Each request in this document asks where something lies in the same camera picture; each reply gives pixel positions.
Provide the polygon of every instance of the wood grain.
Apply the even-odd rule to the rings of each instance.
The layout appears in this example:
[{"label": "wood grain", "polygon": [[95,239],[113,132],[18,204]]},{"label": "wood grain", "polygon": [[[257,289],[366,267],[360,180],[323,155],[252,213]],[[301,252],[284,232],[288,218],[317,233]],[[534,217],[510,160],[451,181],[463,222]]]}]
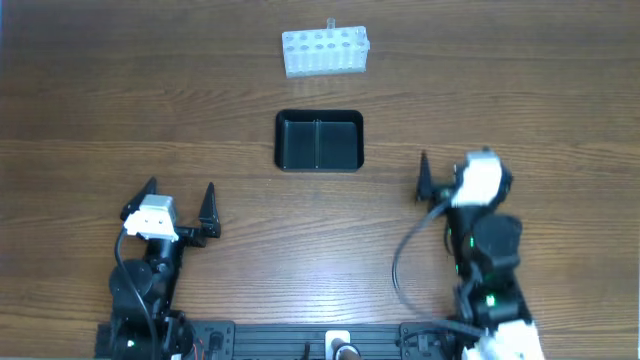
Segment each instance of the wood grain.
[{"label": "wood grain", "polygon": [[[241,323],[396,323],[391,256],[446,179],[494,148],[525,225],[518,276],[548,358],[630,359],[638,341],[640,3],[6,0],[0,63],[0,355],[90,357],[122,204],[155,175],[193,223],[216,184],[223,236],[188,249],[176,308]],[[365,74],[286,80],[280,33],[366,25]],[[364,166],[289,174],[283,108],[357,109]],[[453,309],[442,221],[401,281]],[[127,256],[144,244],[126,242]]]}]

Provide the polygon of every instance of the black rectangular container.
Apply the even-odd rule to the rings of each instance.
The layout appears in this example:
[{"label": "black rectangular container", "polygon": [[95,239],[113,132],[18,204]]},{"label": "black rectangular container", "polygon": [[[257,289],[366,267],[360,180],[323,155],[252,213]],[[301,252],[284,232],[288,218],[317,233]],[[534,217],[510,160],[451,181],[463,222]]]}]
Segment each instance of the black rectangular container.
[{"label": "black rectangular container", "polygon": [[363,124],[356,110],[282,110],[276,115],[276,165],[283,171],[356,171],[364,164]]}]

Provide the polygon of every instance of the black tray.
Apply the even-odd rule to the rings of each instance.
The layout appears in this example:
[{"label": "black tray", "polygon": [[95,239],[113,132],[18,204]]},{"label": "black tray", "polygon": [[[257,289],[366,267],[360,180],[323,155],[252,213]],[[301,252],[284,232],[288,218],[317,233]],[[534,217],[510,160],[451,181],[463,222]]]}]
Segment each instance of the black tray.
[{"label": "black tray", "polygon": [[282,110],[275,162],[283,171],[356,171],[364,164],[362,114],[356,110]]}]

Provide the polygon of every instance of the wooden table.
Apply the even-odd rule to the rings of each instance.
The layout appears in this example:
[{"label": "wooden table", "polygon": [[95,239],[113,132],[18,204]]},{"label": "wooden table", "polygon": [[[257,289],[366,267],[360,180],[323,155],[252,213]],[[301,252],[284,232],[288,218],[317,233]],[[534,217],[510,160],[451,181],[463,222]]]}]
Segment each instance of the wooden table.
[{"label": "wooden table", "polygon": [[[121,206],[155,175],[182,223],[216,185],[222,238],[188,249],[175,308],[239,323],[415,320],[392,253],[489,145],[513,171],[518,276],[549,358],[635,358],[640,234],[637,1],[5,0],[0,355],[90,357],[109,319]],[[365,74],[286,80],[280,34],[365,25]],[[273,164],[284,108],[357,109],[353,174]],[[453,311],[439,220],[400,277]],[[129,257],[144,243],[126,241]]]}]

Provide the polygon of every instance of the wooden tabletop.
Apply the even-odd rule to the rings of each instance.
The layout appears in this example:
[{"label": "wooden tabletop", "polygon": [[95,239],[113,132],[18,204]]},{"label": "wooden tabletop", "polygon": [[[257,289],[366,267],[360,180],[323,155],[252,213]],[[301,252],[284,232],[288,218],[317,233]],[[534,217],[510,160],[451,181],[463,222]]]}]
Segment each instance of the wooden tabletop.
[{"label": "wooden tabletop", "polygon": [[[631,359],[638,342],[637,1],[5,0],[0,69],[0,355],[93,356],[121,207],[152,175],[222,237],[187,249],[175,306],[239,323],[416,320],[393,250],[425,214],[421,150],[448,179],[492,147],[524,223],[518,277],[548,358]],[[285,79],[281,33],[364,25],[364,74]],[[365,163],[283,173],[285,108],[356,109]],[[440,219],[400,281],[453,312]],[[125,253],[140,257],[143,241]]]}]

